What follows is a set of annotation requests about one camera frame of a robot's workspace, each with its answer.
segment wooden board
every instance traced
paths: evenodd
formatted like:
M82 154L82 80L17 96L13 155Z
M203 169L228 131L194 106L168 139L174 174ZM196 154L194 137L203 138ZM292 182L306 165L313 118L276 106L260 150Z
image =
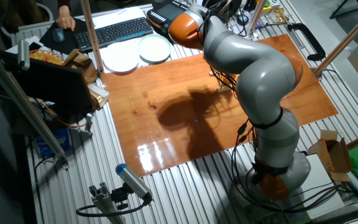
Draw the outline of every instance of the wooden board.
M302 58L288 35L264 40ZM102 74L126 164L151 174L234 146L247 115L231 91L216 93L203 55ZM281 102L300 125L337 114L313 72L303 68L298 86Z

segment blue cap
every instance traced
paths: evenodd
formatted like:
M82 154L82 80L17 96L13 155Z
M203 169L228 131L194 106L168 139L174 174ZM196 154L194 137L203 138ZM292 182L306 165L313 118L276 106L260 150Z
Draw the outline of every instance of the blue cap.
M118 164L116 166L116 173L119 175L127 166L127 164Z

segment slotted aluminum table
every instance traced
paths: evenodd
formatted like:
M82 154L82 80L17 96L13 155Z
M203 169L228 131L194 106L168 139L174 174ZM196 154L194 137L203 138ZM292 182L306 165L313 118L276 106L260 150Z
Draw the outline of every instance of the slotted aluminum table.
M288 0L282 0L282 6L292 15L292 22L303 22ZM149 4L140 8L148 11L152 6ZM111 12L102 12L94 16ZM261 17L260 20L263 24L272 22L269 17ZM233 31L238 33L239 27L233 21L231 24ZM12 43L16 45L19 39L35 35L41 38L50 25L51 22L45 22L21 27L19 32L12 36ZM259 38L287 33L285 26L270 26L262 29ZM300 49L304 58L314 54L313 48L303 35L299 33L298 36L305 45L304 49ZM201 53L199 50L186 49L178 45L173 45L172 49L169 60ZM95 61L93 53L88 56ZM310 67L319 65L319 62L306 61ZM103 86L100 79L97 79L96 83ZM298 151L307 151L319 139L320 129L336 130L347 142L358 137L358 100L348 85L334 72L323 72L320 84L339 114L300 127ZM34 173L31 167L42 158L36 153L35 144L27 149L38 223L109 223L107 218L85 218L75 213L77 208L92 204L89 186L98 186L100 182L107 183L110 190L122 186L122 180L116 175L115 167L124 163L124 158L108 105L95 112L91 137L86 137L83 132L83 128L70 129L73 150L67 152L70 166L68 170L62 169L56 159L49 159L51 162L41 164ZM250 169L250 162L254 157L252 150L248 144L239 149L237 163L241 167L240 170ZM124 215L126 222L247 223L246 217L233 208L234 205L227 196L232 180L231 163L228 159L231 152L232 149L228 149L143 177L142 180L153 192L154 202L138 212ZM129 197L128 202L129 208L138 207L141 203L134 195Z

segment black computer monitor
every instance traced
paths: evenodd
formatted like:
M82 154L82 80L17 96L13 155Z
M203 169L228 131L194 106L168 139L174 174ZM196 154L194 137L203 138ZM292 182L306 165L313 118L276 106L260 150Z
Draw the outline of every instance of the black computer monitor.
M0 52L17 61L16 54ZM13 71L27 96L55 103L54 111L63 116L86 114L96 110L81 71L30 58L28 71Z

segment handle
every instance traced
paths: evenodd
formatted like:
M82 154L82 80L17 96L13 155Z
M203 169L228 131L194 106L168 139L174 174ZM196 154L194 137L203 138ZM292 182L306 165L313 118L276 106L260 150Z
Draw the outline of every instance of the handle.
M310 42L311 46L315 49L315 51L317 51L316 54L309 55L308 60L319 61L319 60L322 60L322 59L324 59L326 57L326 52L324 51L324 49L322 48L320 43L317 41L317 39L310 32L309 28L306 25L304 25L302 23L290 24L290 25L288 25L287 28L288 28L289 31L301 30L303 35L305 35L305 37Z

